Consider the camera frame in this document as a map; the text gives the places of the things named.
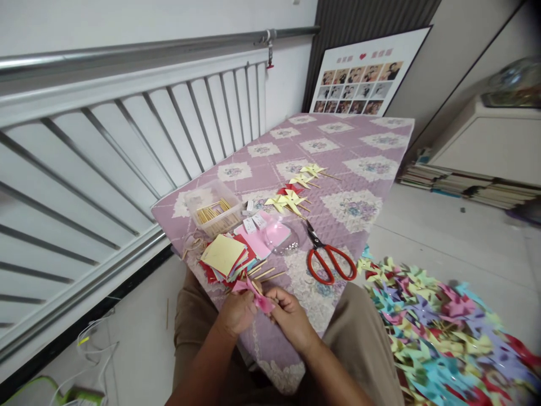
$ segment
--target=red scissors handle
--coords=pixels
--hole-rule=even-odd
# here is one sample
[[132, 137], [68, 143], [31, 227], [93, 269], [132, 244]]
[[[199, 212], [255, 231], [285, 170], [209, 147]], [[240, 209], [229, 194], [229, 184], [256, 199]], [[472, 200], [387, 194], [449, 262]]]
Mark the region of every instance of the red scissors handle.
[[[336, 271], [338, 272], [338, 274], [344, 279], [344, 280], [347, 280], [347, 281], [350, 281], [350, 280], [353, 280], [357, 277], [357, 267], [355, 266], [355, 264], [353, 263], [353, 261], [351, 260], [351, 258], [349, 256], [347, 256], [346, 254], [344, 254], [342, 251], [340, 251], [339, 249], [336, 249], [334, 248], [333, 246], [331, 245], [325, 245], [323, 247], [325, 249], [325, 251], [327, 252], [327, 254], [329, 255], [329, 257], [331, 258], [331, 261], [332, 261], [332, 265], [334, 266], [334, 268], [336, 269]], [[349, 267], [351, 269], [351, 276], [347, 276], [343, 271], [342, 269], [340, 268], [340, 265], [338, 265], [338, 262], [336, 261], [336, 258], [334, 257], [333, 255], [333, 252], [340, 255], [342, 258], [344, 258], [348, 264], [349, 264]], [[320, 262], [321, 266], [323, 267], [323, 269], [325, 270], [325, 272], [327, 273], [327, 276], [329, 277], [329, 280], [323, 280], [321, 279], [317, 273], [314, 272], [314, 268], [312, 267], [312, 257], [313, 255], [316, 255], [316, 258], [318, 259], [318, 261]], [[331, 270], [329, 269], [329, 266], [325, 263], [325, 260], [321, 257], [321, 255], [319, 254], [319, 252], [316, 250], [316, 249], [311, 249], [310, 252], [308, 253], [308, 269], [310, 270], [310, 273], [312, 274], [312, 276], [321, 284], [324, 284], [324, 285], [332, 285], [334, 283], [334, 276], [332, 275], [332, 272]]]

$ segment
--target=scissors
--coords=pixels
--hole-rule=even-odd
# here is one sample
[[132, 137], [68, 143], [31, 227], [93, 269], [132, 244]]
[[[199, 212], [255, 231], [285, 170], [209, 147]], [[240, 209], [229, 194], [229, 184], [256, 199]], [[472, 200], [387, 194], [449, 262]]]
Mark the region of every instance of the scissors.
[[[314, 248], [312, 248], [310, 250], [310, 252], [308, 253], [308, 269], [310, 270], [310, 273], [312, 274], [312, 276], [321, 284], [324, 284], [324, 285], [332, 285], [332, 284], [334, 284], [334, 276], [332, 275], [332, 272], [329, 269], [329, 266], [325, 263], [325, 261], [323, 260], [323, 258], [319, 254], [319, 252], [317, 251], [318, 248], [323, 248], [323, 249], [325, 249], [325, 251], [327, 252], [329, 257], [331, 258], [332, 265], [334, 265], [334, 268], [336, 269], [336, 271], [340, 274], [340, 276], [343, 279], [348, 280], [348, 281], [355, 279], [357, 277], [357, 267], [355, 266], [355, 264], [353, 263], [351, 258], [348, 257], [346, 254], [344, 254], [339, 249], [336, 249], [331, 245], [327, 245], [327, 244], [322, 243], [321, 240], [319, 239], [319, 237], [317, 236], [316, 232], [314, 231], [314, 228], [312, 227], [310, 222], [308, 220], [306, 220], [306, 223], [307, 223], [306, 228], [307, 228], [307, 231], [308, 231], [308, 235], [310, 236], [310, 239], [312, 240], [312, 243], [314, 244]], [[333, 252], [340, 255], [342, 258], [344, 258], [346, 261], [348, 261], [349, 267], [351, 269], [351, 276], [347, 276], [342, 271], [342, 269], [340, 269], [340, 266], [338, 265], [338, 262], [336, 261], [336, 258], [332, 254]], [[325, 270], [325, 272], [327, 272], [327, 276], [329, 277], [329, 280], [326, 281], [326, 280], [321, 279], [317, 275], [317, 273], [314, 272], [314, 268], [312, 267], [312, 257], [314, 256], [314, 254], [316, 255], [316, 257], [319, 260], [320, 264], [323, 266], [323, 269]]]

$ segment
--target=photo poster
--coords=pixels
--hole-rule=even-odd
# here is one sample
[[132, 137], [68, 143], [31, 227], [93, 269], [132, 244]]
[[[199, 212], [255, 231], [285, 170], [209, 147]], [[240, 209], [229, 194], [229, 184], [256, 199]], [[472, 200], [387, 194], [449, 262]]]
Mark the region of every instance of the photo poster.
[[310, 112], [383, 116], [430, 29], [326, 50]]

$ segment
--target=person's leg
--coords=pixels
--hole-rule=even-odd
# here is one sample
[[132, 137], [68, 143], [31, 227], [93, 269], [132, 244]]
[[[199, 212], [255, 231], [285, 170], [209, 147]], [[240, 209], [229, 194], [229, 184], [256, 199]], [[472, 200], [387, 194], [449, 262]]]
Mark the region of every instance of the person's leg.
[[[404, 404], [385, 327], [365, 289], [347, 284], [323, 341], [375, 405]], [[299, 399], [303, 404], [321, 404], [309, 372], [300, 385]]]
[[[191, 270], [187, 270], [176, 304], [173, 390], [188, 372], [188, 367], [203, 345], [217, 316], [218, 310]], [[223, 387], [222, 403], [227, 403], [228, 399], [250, 392], [254, 388], [248, 368], [235, 348]]]

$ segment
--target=plastic box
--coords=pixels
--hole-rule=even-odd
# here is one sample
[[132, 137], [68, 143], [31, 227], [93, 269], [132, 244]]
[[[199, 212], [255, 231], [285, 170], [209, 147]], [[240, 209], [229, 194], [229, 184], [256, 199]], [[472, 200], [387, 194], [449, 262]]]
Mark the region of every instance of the plastic box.
[[[222, 207], [219, 204], [221, 199], [228, 203], [230, 209], [222, 212]], [[184, 201], [197, 228], [212, 239], [218, 234], [230, 230], [242, 221], [242, 202], [221, 180], [212, 180], [196, 190], [187, 193]], [[201, 209], [209, 208], [210, 206], [212, 206], [215, 212], [220, 213], [217, 217], [209, 219], [207, 214], [203, 215], [200, 213]]]

